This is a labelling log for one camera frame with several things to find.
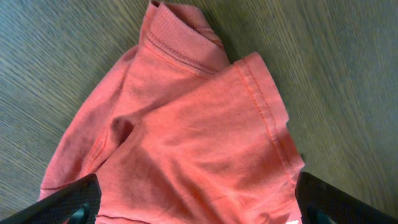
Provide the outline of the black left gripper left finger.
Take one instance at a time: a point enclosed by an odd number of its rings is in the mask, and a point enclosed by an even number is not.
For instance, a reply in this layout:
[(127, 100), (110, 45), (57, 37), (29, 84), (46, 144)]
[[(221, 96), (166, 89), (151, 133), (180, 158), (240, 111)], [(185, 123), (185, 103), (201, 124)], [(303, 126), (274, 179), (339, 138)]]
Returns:
[(68, 185), (1, 224), (68, 223), (95, 224), (100, 209), (101, 190), (94, 174)]

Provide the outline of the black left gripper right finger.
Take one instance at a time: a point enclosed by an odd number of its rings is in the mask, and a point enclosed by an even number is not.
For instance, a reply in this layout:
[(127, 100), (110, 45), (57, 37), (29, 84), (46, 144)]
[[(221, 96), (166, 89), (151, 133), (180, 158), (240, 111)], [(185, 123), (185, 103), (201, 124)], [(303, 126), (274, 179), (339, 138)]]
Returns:
[(397, 219), (308, 172), (299, 173), (295, 198), (303, 224), (397, 224)]

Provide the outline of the orange-red t-shirt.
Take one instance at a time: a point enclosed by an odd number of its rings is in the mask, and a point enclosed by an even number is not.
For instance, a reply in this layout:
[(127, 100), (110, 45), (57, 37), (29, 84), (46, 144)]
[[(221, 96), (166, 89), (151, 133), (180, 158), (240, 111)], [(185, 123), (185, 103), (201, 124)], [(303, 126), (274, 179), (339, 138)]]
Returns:
[(304, 163), (258, 53), (230, 62), (199, 8), (151, 1), (77, 112), (40, 198), (94, 173), (98, 223), (300, 223)]

